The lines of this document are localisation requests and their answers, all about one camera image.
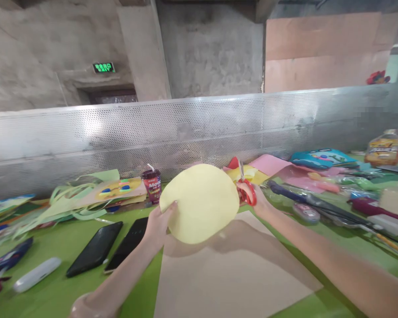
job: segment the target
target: scissor blade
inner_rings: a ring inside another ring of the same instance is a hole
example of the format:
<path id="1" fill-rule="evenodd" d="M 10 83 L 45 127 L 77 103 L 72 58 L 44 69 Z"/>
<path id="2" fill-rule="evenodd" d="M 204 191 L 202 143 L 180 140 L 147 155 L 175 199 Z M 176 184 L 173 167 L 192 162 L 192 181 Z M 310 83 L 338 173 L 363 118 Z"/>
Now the scissor blade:
<path id="1" fill-rule="evenodd" d="M 240 178 L 242 179 L 242 181 L 244 181 L 245 175 L 243 173 L 243 163 L 239 159 L 237 159 L 237 161 L 239 162 Z"/>

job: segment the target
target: blue pouch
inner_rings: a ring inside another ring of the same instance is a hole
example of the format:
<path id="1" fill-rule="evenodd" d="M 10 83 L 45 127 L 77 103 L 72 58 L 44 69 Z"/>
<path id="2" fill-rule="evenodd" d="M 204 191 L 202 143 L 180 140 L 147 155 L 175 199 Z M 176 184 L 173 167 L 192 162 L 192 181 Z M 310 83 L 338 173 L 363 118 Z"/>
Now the blue pouch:
<path id="1" fill-rule="evenodd" d="M 289 161 L 313 169 L 329 169 L 356 163 L 355 159 L 331 148 L 295 152 Z"/>

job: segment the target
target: ceiling beam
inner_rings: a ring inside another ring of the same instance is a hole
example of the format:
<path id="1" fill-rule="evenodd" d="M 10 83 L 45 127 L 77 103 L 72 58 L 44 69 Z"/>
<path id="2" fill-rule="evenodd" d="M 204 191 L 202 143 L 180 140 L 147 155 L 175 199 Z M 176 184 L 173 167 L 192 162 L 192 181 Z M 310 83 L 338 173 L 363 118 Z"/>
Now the ceiling beam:
<path id="1" fill-rule="evenodd" d="M 123 7 L 144 7 L 150 5 L 150 0 L 117 0 Z"/>
<path id="2" fill-rule="evenodd" d="M 258 0 L 255 8 L 255 22 L 264 23 L 270 17 L 279 0 Z"/>
<path id="3" fill-rule="evenodd" d="M 0 8 L 5 10 L 23 9 L 20 0 L 0 0 Z"/>

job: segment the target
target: black smartphone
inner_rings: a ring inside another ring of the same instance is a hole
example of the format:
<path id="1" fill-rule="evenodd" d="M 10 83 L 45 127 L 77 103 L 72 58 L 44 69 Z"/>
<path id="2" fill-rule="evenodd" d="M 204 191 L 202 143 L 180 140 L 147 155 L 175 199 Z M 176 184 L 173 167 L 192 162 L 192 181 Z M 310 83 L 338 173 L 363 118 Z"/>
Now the black smartphone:
<path id="1" fill-rule="evenodd" d="M 100 228 L 68 269 L 66 277 L 74 277 L 101 265 L 111 250 L 121 228 L 122 222 Z"/>
<path id="2" fill-rule="evenodd" d="M 116 270 L 119 264 L 121 264 L 125 258 L 137 247 L 137 245 L 139 245 L 140 241 L 145 235 L 147 219 L 148 218 L 135 220 L 127 235 L 118 246 L 111 261 L 107 264 L 104 271 L 105 274 Z"/>

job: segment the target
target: hand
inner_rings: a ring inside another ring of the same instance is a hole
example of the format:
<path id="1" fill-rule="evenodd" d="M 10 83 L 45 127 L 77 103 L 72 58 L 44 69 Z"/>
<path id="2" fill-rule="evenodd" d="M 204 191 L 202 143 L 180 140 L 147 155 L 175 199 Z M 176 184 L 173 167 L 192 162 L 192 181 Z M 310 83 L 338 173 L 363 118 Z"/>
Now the hand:
<path id="1" fill-rule="evenodd" d="M 249 197 L 252 197 L 252 192 L 246 183 L 238 182 L 236 183 L 236 186 L 239 189 L 246 191 Z M 265 219 L 264 216 L 269 213 L 269 210 L 271 210 L 271 208 L 274 209 L 274 207 L 270 204 L 270 202 L 268 202 L 259 185 L 252 183 L 252 186 L 256 194 L 256 205 L 253 207 L 253 209 L 260 218 Z"/>
<path id="2" fill-rule="evenodd" d="M 167 235 L 168 221 L 177 211 L 177 201 L 171 203 L 164 213 L 157 206 L 150 214 L 143 240 L 151 244 L 156 253 L 164 246 L 165 236 Z"/>

